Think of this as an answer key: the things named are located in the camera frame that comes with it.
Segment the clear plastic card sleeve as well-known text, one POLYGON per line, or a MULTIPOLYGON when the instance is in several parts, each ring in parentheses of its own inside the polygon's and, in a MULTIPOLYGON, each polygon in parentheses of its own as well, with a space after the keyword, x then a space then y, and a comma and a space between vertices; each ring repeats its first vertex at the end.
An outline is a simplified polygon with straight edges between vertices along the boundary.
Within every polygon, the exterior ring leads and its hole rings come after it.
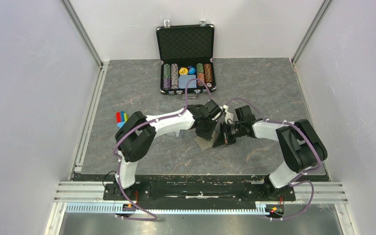
POLYGON ((169 136, 169 137, 182 138, 183 135, 184 135, 184 131, 183 130, 176 130, 176 131, 169 132, 166 135, 169 136))

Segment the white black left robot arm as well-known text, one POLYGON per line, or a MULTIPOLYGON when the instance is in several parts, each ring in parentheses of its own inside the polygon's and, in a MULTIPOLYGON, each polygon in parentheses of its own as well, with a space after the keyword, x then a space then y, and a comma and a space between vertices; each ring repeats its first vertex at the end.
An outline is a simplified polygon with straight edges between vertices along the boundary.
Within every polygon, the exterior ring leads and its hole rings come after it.
POLYGON ((113 154, 118 158, 116 194, 125 200, 133 196, 138 162, 146 156, 155 138, 193 129, 198 137, 209 141, 223 115, 223 107, 212 99, 206 104, 187 104, 163 115, 133 113, 115 135, 117 143, 113 154))

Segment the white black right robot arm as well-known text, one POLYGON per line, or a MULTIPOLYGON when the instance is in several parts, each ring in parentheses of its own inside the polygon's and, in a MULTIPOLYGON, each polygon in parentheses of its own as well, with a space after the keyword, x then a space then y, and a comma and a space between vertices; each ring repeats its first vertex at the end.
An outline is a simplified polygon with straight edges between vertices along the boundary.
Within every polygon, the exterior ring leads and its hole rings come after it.
POLYGON ((237 121, 228 118, 220 124, 213 146, 231 145, 244 136, 278 142, 283 162, 265 177, 263 186, 263 194, 270 200, 277 199, 283 188, 318 168, 328 157, 326 147, 307 119, 296 122, 257 119, 248 105, 237 108, 235 113, 237 121))

